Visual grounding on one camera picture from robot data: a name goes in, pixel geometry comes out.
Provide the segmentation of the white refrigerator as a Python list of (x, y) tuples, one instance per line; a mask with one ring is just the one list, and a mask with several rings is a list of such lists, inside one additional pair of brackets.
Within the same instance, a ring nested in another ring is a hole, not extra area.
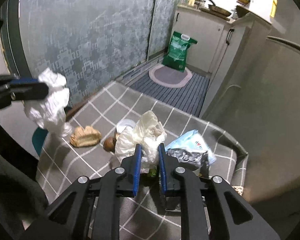
[(230, 27), (203, 117), (248, 152), (236, 179), (260, 202), (300, 186), (300, 0), (251, 0)]

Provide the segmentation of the blue striped floor mat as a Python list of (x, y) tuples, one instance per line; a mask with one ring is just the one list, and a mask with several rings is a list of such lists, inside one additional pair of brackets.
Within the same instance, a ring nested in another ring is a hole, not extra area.
[(210, 83), (210, 74), (189, 70), (193, 76), (187, 85), (182, 88), (167, 88), (153, 82), (149, 78), (149, 70), (129, 81), (128, 86), (140, 93), (198, 117)]

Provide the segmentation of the green vegetable scrap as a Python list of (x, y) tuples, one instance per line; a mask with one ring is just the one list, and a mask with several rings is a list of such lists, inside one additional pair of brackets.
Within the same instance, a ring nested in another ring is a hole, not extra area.
[(157, 167), (151, 168), (147, 173), (147, 177), (155, 178), (157, 176)]

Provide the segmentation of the brown nut shell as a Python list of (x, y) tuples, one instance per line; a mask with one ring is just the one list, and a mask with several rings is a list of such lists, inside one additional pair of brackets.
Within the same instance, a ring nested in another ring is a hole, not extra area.
[(108, 137), (103, 143), (103, 149), (107, 152), (115, 152), (116, 138)]

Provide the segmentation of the cream plastic bag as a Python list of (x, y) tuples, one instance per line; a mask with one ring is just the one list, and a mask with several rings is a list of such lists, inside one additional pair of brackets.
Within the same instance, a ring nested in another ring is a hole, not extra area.
[(137, 144), (141, 145), (141, 173), (149, 173), (159, 163), (158, 147), (165, 142), (167, 134), (162, 123), (153, 111), (145, 112), (134, 128), (126, 128), (120, 133), (115, 144), (115, 157), (122, 162), (135, 152)]

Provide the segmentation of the white kitchen cabinet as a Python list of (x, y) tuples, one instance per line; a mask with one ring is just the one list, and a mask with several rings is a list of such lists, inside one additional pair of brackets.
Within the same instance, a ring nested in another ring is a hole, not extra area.
[(211, 75), (232, 66), (251, 64), (260, 54), (270, 29), (269, 21), (252, 12), (233, 20), (181, 4), (175, 11), (172, 28), (197, 40), (187, 51), (186, 67)]

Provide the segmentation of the frosted patterned sliding door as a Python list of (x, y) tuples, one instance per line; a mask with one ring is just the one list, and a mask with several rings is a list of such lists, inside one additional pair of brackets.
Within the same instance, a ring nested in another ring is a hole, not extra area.
[(1, 42), (9, 68), (65, 76), (74, 106), (162, 54), (179, 0), (6, 0)]

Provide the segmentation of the teal trash bin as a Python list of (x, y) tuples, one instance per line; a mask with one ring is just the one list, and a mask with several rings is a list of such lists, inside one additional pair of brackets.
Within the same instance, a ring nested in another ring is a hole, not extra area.
[(32, 145), (38, 156), (41, 155), (42, 147), (43, 147), (43, 144), (44, 144), (47, 134), (48, 134), (48, 130), (42, 129), (40, 127), (38, 127), (33, 133)]

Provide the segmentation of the green rice bag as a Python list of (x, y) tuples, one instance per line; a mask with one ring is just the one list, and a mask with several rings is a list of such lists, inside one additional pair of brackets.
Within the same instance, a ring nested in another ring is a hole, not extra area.
[(187, 51), (190, 46), (197, 43), (197, 40), (188, 35), (174, 31), (170, 39), (167, 55), (164, 57), (162, 64), (174, 70), (184, 72)]

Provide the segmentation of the black snack wrapper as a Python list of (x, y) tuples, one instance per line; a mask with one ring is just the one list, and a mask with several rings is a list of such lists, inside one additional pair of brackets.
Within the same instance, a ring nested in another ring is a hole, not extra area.
[(168, 149), (167, 154), (169, 156), (178, 159), (179, 164), (191, 171), (193, 171), (197, 176), (203, 178), (209, 178), (209, 159), (208, 152), (187, 152), (181, 148)]

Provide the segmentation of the grey checked tablecloth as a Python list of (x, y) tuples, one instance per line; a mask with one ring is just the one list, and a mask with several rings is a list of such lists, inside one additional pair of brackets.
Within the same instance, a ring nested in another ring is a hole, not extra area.
[[(216, 156), (210, 176), (221, 176), (238, 192), (243, 191), (248, 153), (229, 133), (211, 122), (200, 120), (118, 82), (102, 88), (70, 120), (76, 126), (93, 126), (106, 138), (115, 133), (123, 119), (138, 121), (152, 111), (162, 123), (169, 144), (184, 133), (196, 129)], [(39, 158), (36, 179), (48, 201), (54, 201), (80, 176), (91, 179), (104, 176), (119, 162), (102, 144), (75, 148), (69, 138), (48, 135)], [(180, 239), (178, 212), (166, 211), (160, 200), (159, 180), (142, 175), (138, 195), (120, 201), (121, 239)]]

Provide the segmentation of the oval purple floor mat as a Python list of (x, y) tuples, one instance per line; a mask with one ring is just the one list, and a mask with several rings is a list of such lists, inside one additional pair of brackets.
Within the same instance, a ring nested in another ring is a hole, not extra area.
[(149, 78), (167, 88), (182, 88), (191, 80), (193, 74), (185, 68), (183, 72), (167, 67), (163, 64), (157, 64), (148, 71)]

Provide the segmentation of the frying pan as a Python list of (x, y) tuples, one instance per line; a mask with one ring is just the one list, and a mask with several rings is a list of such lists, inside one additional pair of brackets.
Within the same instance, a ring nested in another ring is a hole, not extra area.
[(211, 4), (208, 5), (209, 9), (211, 11), (214, 11), (214, 12), (216, 12), (218, 14), (221, 14), (225, 17), (229, 17), (231, 15), (231, 12), (229, 12), (229, 11), (227, 11), (227, 10), (221, 8), (221, 7), (218, 7), (213, 0), (208, 0), (208, 1), (211, 2)]

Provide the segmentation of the blue tissue pack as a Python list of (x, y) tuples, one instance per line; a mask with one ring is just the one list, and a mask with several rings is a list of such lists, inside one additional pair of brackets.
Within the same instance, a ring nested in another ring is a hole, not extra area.
[(193, 129), (188, 131), (175, 139), (174, 141), (170, 142), (167, 146), (165, 146), (165, 151), (167, 153), (168, 149), (176, 149), (181, 148), (186, 150), (187, 152), (208, 152), (208, 159), (209, 164), (211, 165), (216, 161), (216, 156), (212, 152), (211, 148), (205, 142), (201, 134), (197, 129)]

